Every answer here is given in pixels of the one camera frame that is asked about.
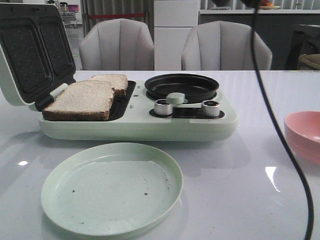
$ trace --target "floor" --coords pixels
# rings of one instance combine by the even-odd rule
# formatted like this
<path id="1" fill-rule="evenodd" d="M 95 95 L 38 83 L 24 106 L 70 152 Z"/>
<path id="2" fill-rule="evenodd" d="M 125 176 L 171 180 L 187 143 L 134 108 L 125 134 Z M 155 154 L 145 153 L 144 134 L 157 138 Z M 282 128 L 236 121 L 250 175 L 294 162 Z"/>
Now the floor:
<path id="1" fill-rule="evenodd" d="M 81 25 L 78 25 L 76 28 L 73 26 L 65 27 L 65 31 L 69 40 L 70 48 L 72 51 L 72 55 L 74 58 L 75 69 L 77 71 L 82 69 L 80 54 L 79 54 L 79 46 L 81 41 L 84 39 L 84 32 Z"/>

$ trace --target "white table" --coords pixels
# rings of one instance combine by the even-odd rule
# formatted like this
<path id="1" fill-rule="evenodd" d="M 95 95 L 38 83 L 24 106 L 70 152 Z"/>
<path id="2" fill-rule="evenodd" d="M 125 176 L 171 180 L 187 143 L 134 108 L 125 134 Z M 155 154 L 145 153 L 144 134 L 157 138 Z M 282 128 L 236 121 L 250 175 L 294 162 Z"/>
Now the white table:
<path id="1" fill-rule="evenodd" d="M 77 71 L 77 81 L 98 71 Z M 129 80 L 169 72 L 128 71 Z M 219 142 L 142 142 L 180 165 L 183 191 L 171 214 L 137 240 L 302 240 L 305 192 L 272 126 L 253 71 L 190 72 L 212 77 L 237 111 L 235 133 Z M 320 72 L 262 72 L 275 114 L 320 109 Z M 0 239 L 73 240 L 44 214 L 42 185 L 66 158 L 107 141 L 57 140 L 39 128 L 39 112 L 0 94 Z M 320 168 L 298 159 L 311 187 L 320 239 Z"/>

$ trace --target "open sandwich maker lid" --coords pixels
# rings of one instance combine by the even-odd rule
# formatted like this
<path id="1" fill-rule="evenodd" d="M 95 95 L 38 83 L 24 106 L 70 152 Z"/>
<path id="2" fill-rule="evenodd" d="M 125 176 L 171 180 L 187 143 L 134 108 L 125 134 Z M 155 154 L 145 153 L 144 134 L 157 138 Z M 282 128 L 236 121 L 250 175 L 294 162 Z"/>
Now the open sandwich maker lid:
<path id="1" fill-rule="evenodd" d="M 51 4 L 0 3 L 0 87 L 14 105 L 38 111 L 75 80 L 75 62 L 58 9 Z"/>

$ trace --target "plate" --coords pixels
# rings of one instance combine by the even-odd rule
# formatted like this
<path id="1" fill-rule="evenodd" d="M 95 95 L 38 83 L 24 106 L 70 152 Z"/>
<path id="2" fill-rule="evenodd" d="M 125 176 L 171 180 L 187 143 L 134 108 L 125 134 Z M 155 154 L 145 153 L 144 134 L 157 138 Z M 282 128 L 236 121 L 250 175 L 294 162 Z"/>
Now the plate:
<path id="1" fill-rule="evenodd" d="M 260 9 L 263 9 L 263 10 L 274 10 L 279 8 L 281 8 L 281 6 L 260 6 Z"/>
<path id="2" fill-rule="evenodd" d="M 163 220 L 182 187 L 181 169 L 167 153 L 144 144 L 111 143 L 59 164 L 43 184 L 41 203 L 63 229 L 120 239 Z"/>

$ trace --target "sandwich maker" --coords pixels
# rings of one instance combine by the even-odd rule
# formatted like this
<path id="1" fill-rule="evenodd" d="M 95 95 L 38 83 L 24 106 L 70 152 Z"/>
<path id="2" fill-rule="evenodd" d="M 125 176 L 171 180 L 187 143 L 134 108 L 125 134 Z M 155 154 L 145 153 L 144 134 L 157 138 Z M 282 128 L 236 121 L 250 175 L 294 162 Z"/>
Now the sandwich maker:
<path id="1" fill-rule="evenodd" d="M 76 66 L 58 9 L 0 3 L 0 87 L 13 106 L 42 111 L 75 82 Z M 108 121 L 50 121 L 44 134 L 66 140 L 219 141 L 237 114 L 212 78 L 186 73 L 128 81 Z"/>

